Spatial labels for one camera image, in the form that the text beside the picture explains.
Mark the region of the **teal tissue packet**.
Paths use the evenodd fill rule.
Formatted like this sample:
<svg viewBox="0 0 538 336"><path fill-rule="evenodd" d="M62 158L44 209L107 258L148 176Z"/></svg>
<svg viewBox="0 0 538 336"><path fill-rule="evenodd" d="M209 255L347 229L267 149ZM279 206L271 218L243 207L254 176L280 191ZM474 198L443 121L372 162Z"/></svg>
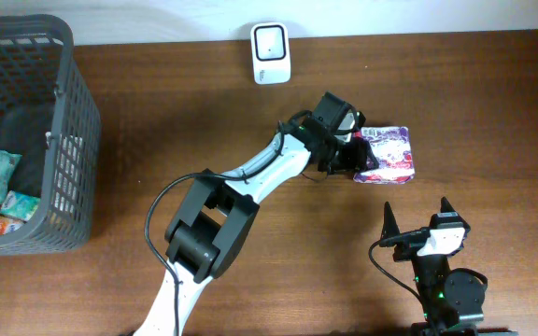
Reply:
<svg viewBox="0 0 538 336"><path fill-rule="evenodd" d="M0 207L0 214L26 222L35 214L39 203L37 197L11 190Z"/></svg>

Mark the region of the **purple tissue pack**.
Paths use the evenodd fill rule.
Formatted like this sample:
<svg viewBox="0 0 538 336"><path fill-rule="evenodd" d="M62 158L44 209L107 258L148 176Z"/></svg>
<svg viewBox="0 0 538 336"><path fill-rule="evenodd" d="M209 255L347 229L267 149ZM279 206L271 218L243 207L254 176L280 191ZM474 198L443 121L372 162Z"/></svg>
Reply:
<svg viewBox="0 0 538 336"><path fill-rule="evenodd" d="M365 142L378 166L356 173L353 180L362 184L400 185L415 177L410 133L405 126L363 127L354 138Z"/></svg>

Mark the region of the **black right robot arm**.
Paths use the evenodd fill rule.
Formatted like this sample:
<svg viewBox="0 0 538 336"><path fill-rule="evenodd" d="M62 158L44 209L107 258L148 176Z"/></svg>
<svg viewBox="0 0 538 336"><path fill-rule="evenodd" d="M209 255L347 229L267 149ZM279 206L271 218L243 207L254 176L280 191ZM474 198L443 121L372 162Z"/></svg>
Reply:
<svg viewBox="0 0 538 336"><path fill-rule="evenodd" d="M477 327L484 320L488 279L477 271L449 266L448 259L463 249L470 230L447 198L441 199L440 210L431 216L428 226L407 232L400 231L390 203L384 204L382 232L369 247L368 256L380 272L418 300L425 321L412 324L412 335L515 334L510 329ZM414 287L378 264L374 257L376 247L391 247L395 262L412 264Z"/></svg>

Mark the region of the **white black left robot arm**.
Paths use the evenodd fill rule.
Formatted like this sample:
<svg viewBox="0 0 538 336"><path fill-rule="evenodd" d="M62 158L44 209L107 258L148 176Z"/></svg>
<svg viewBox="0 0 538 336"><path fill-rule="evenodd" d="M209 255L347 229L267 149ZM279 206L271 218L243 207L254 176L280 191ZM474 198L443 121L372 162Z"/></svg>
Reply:
<svg viewBox="0 0 538 336"><path fill-rule="evenodd" d="M349 106L341 112L301 111L278 123L267 146L241 166L222 174L210 170L183 175L191 187L170 221L165 252L148 247L165 268L161 287L137 335L180 335L205 287L221 277L240 253L261 202L310 164L326 175L358 173L371 158L354 139L365 122Z"/></svg>

